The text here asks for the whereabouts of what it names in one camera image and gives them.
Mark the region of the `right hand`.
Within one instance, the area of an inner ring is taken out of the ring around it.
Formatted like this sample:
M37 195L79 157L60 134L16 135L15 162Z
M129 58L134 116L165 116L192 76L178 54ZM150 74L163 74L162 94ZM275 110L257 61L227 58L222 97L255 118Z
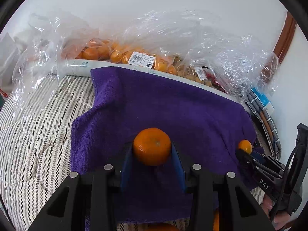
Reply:
M264 195L263 201L260 204L267 216L269 216L270 210L273 208L273 201L266 194ZM289 222L291 216L287 212L279 213L274 217L273 226L275 230L283 228L286 223Z

